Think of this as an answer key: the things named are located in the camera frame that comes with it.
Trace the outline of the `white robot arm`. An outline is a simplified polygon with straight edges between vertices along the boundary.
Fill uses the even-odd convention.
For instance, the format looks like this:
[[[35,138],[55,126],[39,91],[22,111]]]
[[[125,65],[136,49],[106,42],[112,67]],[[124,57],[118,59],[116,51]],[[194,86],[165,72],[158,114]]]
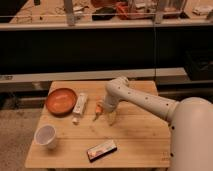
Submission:
[[[135,104],[166,121],[170,127],[170,165],[167,171],[213,171],[213,104],[199,97],[172,100],[129,87],[126,77],[105,85],[107,112],[121,100]]]

